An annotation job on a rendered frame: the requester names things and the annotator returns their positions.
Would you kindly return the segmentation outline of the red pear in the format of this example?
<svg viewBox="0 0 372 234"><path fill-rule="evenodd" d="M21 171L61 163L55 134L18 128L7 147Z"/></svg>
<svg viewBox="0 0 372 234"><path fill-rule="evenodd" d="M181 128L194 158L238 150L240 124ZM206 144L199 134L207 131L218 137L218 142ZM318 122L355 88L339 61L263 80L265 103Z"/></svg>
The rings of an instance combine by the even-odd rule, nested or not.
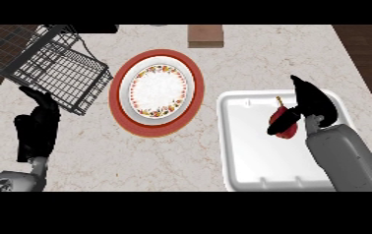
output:
<svg viewBox="0 0 372 234"><path fill-rule="evenodd" d="M297 134L297 122L302 116L294 108L286 106L281 97L277 97L277 99L280 107L269 119L268 134L275 135L281 139L290 140Z"/></svg>

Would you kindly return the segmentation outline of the red round placemat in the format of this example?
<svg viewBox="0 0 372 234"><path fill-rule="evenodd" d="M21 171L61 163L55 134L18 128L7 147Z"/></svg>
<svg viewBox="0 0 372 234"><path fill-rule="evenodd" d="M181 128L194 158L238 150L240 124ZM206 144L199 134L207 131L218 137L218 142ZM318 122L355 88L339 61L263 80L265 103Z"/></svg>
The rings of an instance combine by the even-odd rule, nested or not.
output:
<svg viewBox="0 0 372 234"><path fill-rule="evenodd" d="M113 80L114 118L132 134L168 136L193 121L204 92L204 77L193 59L170 49L150 50L128 61Z"/></svg>

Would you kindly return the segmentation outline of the black appliance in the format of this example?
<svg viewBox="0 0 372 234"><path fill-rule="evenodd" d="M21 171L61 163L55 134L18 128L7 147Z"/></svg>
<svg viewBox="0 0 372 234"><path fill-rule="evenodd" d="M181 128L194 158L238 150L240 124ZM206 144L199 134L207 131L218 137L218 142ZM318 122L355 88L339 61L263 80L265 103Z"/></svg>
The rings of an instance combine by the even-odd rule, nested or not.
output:
<svg viewBox="0 0 372 234"><path fill-rule="evenodd" d="M75 30L79 33L117 33L119 25L75 25Z"/></svg>

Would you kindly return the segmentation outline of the white floral-rimmed plate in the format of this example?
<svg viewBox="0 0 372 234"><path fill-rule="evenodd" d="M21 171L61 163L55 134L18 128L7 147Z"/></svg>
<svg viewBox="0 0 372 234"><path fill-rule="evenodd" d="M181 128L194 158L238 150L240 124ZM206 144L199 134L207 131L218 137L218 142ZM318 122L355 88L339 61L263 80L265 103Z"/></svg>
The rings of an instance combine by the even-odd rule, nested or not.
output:
<svg viewBox="0 0 372 234"><path fill-rule="evenodd" d="M191 105L194 94L193 72L187 64L170 56L141 60L122 80L123 110L147 126L176 120Z"/></svg>

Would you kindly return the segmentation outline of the white tray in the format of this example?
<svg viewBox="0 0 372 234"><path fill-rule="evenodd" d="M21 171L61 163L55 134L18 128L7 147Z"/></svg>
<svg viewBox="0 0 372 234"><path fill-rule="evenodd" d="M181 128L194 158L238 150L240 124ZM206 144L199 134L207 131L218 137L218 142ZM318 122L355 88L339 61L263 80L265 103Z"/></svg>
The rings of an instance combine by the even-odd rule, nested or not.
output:
<svg viewBox="0 0 372 234"><path fill-rule="evenodd" d="M280 106L297 105L292 89L234 90L218 99L224 177L232 192L334 190L306 146L306 125L293 139L268 134Z"/></svg>

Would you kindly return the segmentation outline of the brown wooden block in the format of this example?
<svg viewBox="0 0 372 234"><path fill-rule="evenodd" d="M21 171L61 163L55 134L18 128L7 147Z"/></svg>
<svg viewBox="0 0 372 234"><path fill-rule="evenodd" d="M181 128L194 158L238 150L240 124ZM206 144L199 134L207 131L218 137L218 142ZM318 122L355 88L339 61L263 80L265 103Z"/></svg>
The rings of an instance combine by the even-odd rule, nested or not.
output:
<svg viewBox="0 0 372 234"><path fill-rule="evenodd" d="M191 48L224 48L225 30L222 25L190 25L188 46Z"/></svg>

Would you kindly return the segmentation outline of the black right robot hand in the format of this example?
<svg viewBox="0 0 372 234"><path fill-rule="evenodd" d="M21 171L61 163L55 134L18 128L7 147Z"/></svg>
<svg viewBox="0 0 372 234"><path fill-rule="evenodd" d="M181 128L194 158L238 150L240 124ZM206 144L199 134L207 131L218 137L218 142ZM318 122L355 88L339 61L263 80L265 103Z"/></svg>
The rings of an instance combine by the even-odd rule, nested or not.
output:
<svg viewBox="0 0 372 234"><path fill-rule="evenodd" d="M297 97L297 106L293 108L302 118L306 118L306 131L311 135L337 121L337 108L327 94L311 82L303 81L296 75L292 76L292 80Z"/></svg>

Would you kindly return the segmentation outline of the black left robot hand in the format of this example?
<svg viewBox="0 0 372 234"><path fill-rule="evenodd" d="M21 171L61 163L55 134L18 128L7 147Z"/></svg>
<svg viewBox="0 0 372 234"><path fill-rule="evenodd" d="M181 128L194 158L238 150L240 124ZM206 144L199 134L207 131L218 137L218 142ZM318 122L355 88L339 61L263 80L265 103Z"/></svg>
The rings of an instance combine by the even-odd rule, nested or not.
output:
<svg viewBox="0 0 372 234"><path fill-rule="evenodd" d="M18 161L27 162L36 157L49 157L57 140L60 107L51 93L42 93L29 87L20 87L23 93L38 102L32 114L15 117L14 124L18 132Z"/></svg>

